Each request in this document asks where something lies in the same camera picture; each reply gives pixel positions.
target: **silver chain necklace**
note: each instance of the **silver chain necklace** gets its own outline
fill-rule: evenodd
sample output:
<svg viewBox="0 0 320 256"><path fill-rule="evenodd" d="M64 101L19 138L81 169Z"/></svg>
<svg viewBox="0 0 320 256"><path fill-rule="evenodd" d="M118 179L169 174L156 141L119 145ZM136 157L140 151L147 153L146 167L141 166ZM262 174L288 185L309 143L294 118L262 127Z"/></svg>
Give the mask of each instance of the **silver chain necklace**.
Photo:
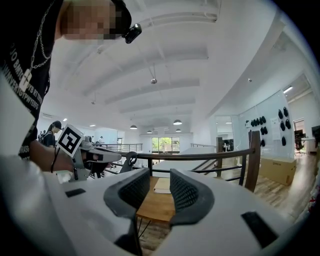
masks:
<svg viewBox="0 0 320 256"><path fill-rule="evenodd" d="M49 56L46 56L45 54L45 49L44 49L44 44L42 42L42 29L43 29L43 26L44 26L44 23L45 23L45 20L46 20L46 17L51 9L51 7L54 5L56 0L53 0L52 3L50 4L50 6L48 7L48 9L45 11L43 17L42 17L42 20L41 20L41 24L40 24L40 28L36 34L36 39L35 39L35 42L34 42L34 47L33 47L33 53L32 53L32 57L31 57L31 64L30 64L30 68L28 68L25 73L23 74L23 77L19 83L19 87L20 89L25 92L29 83L30 83L30 80L32 78L32 74L31 74L31 71L33 69L37 69L37 68L40 68L42 67L44 64L47 63L48 60L50 60L51 58L51 53ZM44 57L44 62L40 63L40 64L37 64L37 65L34 65L34 61L35 61L35 54L36 54L36 50L37 50L37 46L38 46L38 42L40 41L40 46L41 46L41 52L42 52L42 56Z"/></svg>

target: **black t-shirt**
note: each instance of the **black t-shirt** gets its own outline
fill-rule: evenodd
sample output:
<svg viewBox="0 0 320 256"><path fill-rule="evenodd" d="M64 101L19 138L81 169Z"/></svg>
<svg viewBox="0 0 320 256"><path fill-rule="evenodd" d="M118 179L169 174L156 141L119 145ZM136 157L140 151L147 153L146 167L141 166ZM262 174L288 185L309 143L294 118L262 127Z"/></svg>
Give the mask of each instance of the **black t-shirt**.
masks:
<svg viewBox="0 0 320 256"><path fill-rule="evenodd" d="M37 33L43 16L53 1L5 1L5 3L1 3L3 6L0 21L3 37L0 40L0 67L12 90L35 118L19 151L19 155L24 159L29 158L30 143L37 139L36 127L40 107L46 90L50 86L51 59L41 67L33 68L32 77L25 92L21 90L19 84L25 71L31 67ZM47 57L51 55L54 47L56 23L62 2L63 0L55 0L43 23L42 43L44 54ZM39 65L45 60L39 38L33 66Z"/></svg>
<svg viewBox="0 0 320 256"><path fill-rule="evenodd" d="M46 147L49 147L49 146L55 147L56 146L56 139L51 131L47 132L46 135L44 135L43 145L45 145Z"/></svg>

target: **wooden table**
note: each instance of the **wooden table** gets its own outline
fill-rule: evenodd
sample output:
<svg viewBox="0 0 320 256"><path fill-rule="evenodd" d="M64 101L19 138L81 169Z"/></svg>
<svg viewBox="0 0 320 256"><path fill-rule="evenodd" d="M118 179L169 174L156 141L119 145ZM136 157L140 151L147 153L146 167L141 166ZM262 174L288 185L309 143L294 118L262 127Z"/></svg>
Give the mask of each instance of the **wooden table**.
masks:
<svg viewBox="0 0 320 256"><path fill-rule="evenodd" d="M136 212L136 216L154 222L168 223L176 214L174 199L171 194L154 192L158 177L150 177L150 190Z"/></svg>

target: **camera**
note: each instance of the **camera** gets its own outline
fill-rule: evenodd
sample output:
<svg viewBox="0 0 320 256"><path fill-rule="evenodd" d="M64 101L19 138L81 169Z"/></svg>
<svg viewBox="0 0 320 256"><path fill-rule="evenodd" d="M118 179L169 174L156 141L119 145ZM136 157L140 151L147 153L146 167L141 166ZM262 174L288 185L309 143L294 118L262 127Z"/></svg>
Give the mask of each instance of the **camera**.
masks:
<svg viewBox="0 0 320 256"><path fill-rule="evenodd" d="M125 39L127 44L131 44L142 33L142 28L140 24L135 24L129 28L126 34L123 34L122 37Z"/></svg>

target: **cardboard box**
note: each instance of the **cardboard box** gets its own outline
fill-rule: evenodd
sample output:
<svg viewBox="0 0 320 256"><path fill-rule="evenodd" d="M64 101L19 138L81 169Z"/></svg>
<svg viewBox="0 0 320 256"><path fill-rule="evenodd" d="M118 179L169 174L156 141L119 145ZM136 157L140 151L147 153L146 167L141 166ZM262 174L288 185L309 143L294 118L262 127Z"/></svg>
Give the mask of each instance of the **cardboard box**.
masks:
<svg viewBox="0 0 320 256"><path fill-rule="evenodd" d="M259 175L289 186L294 179L296 168L296 159L262 156Z"/></svg>

